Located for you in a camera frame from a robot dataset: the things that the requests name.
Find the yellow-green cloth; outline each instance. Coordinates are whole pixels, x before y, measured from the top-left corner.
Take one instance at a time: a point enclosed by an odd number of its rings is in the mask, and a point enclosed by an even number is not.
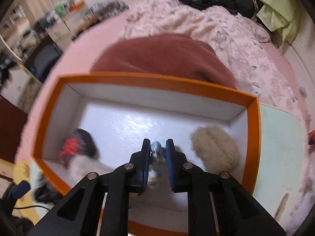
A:
[[[298,30],[300,9],[298,0],[261,0],[265,5],[257,17],[270,31],[278,31],[283,40],[292,43]]]

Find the screw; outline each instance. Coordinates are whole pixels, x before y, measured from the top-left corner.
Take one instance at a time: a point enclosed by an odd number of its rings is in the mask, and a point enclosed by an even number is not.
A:
[[[223,171],[220,173],[220,177],[224,178],[224,179],[228,179],[228,178],[230,178],[230,176],[231,175],[229,174],[229,172],[226,172],[226,171]]]
[[[124,165],[124,167],[125,167],[125,169],[130,170],[130,169],[132,169],[134,166],[133,166],[132,163],[127,163],[127,164]]]
[[[186,169],[191,169],[192,167],[193,167],[193,165],[190,162],[186,162],[184,164],[184,168],[186,168]]]
[[[92,180],[92,179],[95,179],[97,177],[97,174],[95,172],[91,172],[88,174],[88,179],[89,180]]]

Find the brown furry plush toy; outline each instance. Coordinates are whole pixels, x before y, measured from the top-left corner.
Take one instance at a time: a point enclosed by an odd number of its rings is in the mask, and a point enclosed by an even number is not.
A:
[[[208,172],[231,171],[239,164],[235,140],[218,126],[198,127],[190,138],[195,154]]]

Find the maroon blanket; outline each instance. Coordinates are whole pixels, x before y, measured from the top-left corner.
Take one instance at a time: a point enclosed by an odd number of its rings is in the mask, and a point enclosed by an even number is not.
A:
[[[236,89],[231,71],[213,48],[183,34],[163,34],[118,42],[106,49],[92,72],[171,75]]]

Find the bed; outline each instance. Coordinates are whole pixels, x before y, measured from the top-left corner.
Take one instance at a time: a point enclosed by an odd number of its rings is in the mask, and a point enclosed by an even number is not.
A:
[[[220,41],[218,32],[226,36],[223,38],[225,41]],[[31,162],[47,97],[61,75],[89,72],[102,51],[114,42],[160,33],[187,34],[209,43],[238,80],[239,90],[259,95],[260,102],[292,113],[306,136],[309,131],[308,112],[294,71],[270,42],[267,31],[240,14],[236,17],[230,15],[220,6],[198,11],[178,0],[144,0],[130,4],[129,11],[86,31],[67,48],[32,107],[15,163]],[[308,169],[309,162],[305,164],[305,169]]]

